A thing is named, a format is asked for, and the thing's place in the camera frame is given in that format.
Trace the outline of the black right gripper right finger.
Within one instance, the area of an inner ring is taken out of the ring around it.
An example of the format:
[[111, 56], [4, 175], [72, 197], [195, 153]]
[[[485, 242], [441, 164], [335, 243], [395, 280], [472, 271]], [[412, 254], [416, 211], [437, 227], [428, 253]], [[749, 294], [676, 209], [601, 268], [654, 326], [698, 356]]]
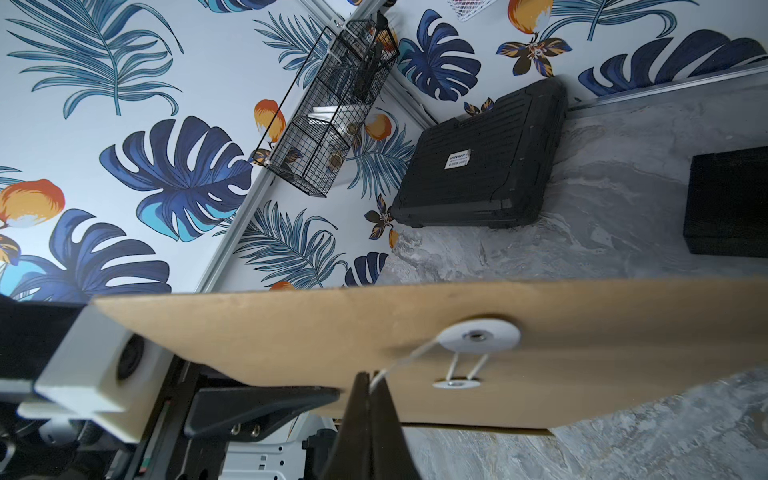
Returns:
[[421, 480], [385, 379], [369, 393], [371, 479]]

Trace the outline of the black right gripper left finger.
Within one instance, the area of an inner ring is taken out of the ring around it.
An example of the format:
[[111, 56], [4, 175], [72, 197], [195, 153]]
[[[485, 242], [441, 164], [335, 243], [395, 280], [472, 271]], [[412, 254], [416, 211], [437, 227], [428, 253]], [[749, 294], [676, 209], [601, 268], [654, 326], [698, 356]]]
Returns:
[[355, 376], [341, 428], [322, 479], [368, 478], [368, 374]]

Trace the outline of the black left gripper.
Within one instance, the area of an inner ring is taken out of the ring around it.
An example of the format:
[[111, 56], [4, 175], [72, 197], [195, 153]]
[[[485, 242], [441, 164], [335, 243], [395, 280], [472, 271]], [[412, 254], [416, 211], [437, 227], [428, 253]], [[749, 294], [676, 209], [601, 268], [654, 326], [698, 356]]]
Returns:
[[257, 425], [261, 440], [340, 394], [318, 386], [246, 387], [208, 366], [174, 359], [122, 477], [217, 479], [234, 426]]

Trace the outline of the brown kraft file bag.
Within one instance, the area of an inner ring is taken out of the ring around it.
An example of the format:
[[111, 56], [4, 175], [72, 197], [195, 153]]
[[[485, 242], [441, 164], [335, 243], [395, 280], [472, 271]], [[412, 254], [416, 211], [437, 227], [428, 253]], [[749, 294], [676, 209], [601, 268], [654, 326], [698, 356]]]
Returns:
[[550, 429], [767, 361], [767, 282], [474, 282], [114, 296], [103, 314], [247, 385], [348, 399], [383, 371], [410, 424]]

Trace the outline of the black plastic tool case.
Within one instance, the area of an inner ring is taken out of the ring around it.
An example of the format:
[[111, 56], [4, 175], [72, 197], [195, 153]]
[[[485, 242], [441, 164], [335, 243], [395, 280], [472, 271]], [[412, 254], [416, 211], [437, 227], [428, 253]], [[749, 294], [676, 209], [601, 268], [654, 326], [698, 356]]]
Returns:
[[424, 131], [391, 206], [413, 228], [512, 228], [535, 222], [568, 99], [557, 78], [496, 100], [475, 116]]

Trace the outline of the small black box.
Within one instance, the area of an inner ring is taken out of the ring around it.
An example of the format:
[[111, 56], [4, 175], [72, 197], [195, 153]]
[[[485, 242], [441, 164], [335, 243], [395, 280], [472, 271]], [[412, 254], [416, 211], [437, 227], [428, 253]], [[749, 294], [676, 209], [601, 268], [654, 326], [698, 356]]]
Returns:
[[767, 256], [767, 148], [693, 157], [683, 236], [696, 255]]

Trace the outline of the clear white mesh wall basket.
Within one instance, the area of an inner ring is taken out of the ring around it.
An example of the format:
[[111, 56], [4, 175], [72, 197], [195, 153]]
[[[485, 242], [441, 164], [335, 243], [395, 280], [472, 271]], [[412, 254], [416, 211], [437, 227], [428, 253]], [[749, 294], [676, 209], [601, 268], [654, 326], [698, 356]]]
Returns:
[[447, 3], [460, 22], [466, 22], [476, 16], [496, 0], [448, 0]]

